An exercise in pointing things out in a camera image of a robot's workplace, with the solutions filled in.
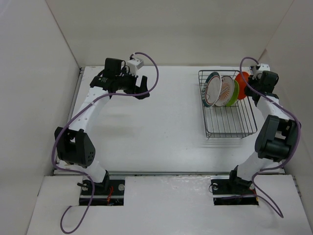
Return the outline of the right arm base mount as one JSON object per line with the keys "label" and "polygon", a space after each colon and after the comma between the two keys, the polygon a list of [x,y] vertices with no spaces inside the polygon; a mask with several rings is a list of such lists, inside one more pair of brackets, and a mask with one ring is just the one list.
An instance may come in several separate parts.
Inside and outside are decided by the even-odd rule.
{"label": "right arm base mount", "polygon": [[213,194],[215,206],[258,206],[259,201],[255,189],[246,186],[232,185],[228,179],[211,179],[209,191]]}

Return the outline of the lime green plate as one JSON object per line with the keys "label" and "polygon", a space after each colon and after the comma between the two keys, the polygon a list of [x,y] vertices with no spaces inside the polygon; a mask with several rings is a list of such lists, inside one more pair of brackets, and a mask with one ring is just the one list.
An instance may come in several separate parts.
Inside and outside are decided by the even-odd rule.
{"label": "lime green plate", "polygon": [[229,102],[225,105],[226,107],[230,107],[233,104],[235,104],[236,101],[237,101],[238,95],[239,95],[239,84],[238,84],[238,82],[236,80],[233,80],[233,81],[234,81],[233,94],[232,94],[232,97],[229,100]]}

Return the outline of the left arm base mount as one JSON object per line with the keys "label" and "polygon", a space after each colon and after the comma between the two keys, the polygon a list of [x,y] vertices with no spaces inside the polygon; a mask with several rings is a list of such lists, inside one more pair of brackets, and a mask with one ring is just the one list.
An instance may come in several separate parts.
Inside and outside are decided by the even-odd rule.
{"label": "left arm base mount", "polygon": [[[89,180],[77,183],[81,188],[79,205],[87,206],[91,197],[92,189]],[[125,180],[111,179],[108,189],[95,184],[95,192],[91,201],[91,206],[123,206],[124,205]]]}

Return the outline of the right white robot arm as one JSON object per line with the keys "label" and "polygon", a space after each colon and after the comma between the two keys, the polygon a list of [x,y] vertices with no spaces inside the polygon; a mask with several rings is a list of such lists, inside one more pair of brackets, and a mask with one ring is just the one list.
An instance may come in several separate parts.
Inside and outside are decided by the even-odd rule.
{"label": "right white robot arm", "polygon": [[252,97],[265,122],[256,138],[253,154],[236,166],[226,180],[232,193],[249,189],[256,173],[274,170],[274,163],[287,163],[294,155],[300,139],[301,124],[279,104],[273,93],[278,74],[263,70],[255,71],[248,78],[245,94]]}

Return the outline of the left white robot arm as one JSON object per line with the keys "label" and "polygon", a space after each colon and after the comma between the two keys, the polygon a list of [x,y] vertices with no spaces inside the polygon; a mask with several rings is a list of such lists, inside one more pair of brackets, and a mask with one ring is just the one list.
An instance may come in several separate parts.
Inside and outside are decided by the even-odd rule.
{"label": "left white robot arm", "polygon": [[117,91],[135,94],[137,99],[149,97],[146,76],[142,77],[140,86],[136,85],[136,73],[143,65],[143,60],[139,58],[132,57],[127,62],[107,58],[104,69],[89,85],[88,94],[78,110],[78,117],[67,128],[58,127],[55,130],[55,138],[59,139],[56,147],[59,159],[71,165],[73,170],[89,175],[86,188],[92,186],[98,194],[109,190],[110,176],[95,159],[96,150],[88,132],[112,94]]}

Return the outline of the green rimmed white plate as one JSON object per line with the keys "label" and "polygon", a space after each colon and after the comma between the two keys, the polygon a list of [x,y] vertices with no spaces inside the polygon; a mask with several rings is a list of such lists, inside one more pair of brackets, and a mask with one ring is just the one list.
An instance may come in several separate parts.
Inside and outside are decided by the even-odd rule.
{"label": "green rimmed white plate", "polygon": [[201,100],[205,107],[212,107],[220,98],[222,79],[218,72],[214,71],[207,77],[201,92]]}

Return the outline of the orange sunburst patterned plate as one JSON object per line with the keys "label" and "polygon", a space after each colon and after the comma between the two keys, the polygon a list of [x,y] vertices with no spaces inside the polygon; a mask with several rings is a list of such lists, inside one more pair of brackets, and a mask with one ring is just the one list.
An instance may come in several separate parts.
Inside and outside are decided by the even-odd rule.
{"label": "orange sunburst patterned plate", "polygon": [[234,81],[230,76],[222,77],[222,87],[218,101],[215,106],[222,107],[225,106],[232,98],[234,92]]}

